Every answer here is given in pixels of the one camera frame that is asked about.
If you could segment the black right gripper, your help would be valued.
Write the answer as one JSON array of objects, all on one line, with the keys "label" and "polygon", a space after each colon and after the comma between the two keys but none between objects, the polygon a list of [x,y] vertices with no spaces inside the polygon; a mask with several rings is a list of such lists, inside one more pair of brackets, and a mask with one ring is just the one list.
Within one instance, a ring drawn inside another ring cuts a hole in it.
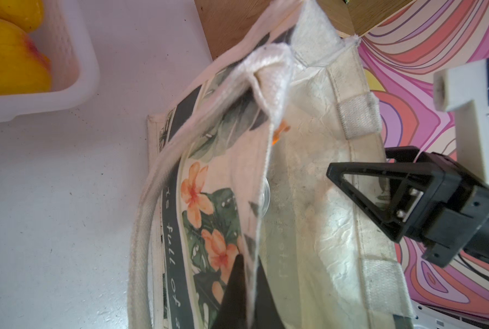
[{"label": "black right gripper", "polygon": [[394,163],[331,163],[327,177],[391,241],[425,247],[446,267],[460,252],[489,264],[489,186],[448,156],[386,148]]}]

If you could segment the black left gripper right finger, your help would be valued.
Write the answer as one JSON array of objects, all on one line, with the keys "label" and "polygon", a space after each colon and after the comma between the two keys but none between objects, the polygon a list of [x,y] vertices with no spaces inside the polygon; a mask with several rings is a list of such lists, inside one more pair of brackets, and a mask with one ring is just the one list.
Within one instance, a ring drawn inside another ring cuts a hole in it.
[{"label": "black left gripper right finger", "polygon": [[261,260],[257,271],[256,299],[254,311],[255,329],[285,329],[275,306],[269,283]]}]

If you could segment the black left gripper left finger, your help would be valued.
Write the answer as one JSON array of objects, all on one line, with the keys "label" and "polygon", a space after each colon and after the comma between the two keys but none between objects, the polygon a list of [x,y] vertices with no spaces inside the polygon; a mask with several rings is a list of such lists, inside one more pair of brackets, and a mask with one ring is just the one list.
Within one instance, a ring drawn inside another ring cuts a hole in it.
[{"label": "black left gripper left finger", "polygon": [[235,259],[212,329],[244,328],[247,328],[247,289],[244,258],[239,254]]}]

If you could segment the cream canvas tote bag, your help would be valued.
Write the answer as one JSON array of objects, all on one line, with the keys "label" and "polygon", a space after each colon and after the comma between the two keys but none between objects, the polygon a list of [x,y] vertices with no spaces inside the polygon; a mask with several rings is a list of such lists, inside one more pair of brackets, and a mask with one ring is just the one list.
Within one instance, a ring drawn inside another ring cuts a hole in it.
[{"label": "cream canvas tote bag", "polygon": [[285,328],[411,328],[395,247],[326,175],[381,163],[356,36],[315,1],[274,1],[165,115],[132,231],[130,328],[212,328],[236,257],[247,328],[262,262]]}]

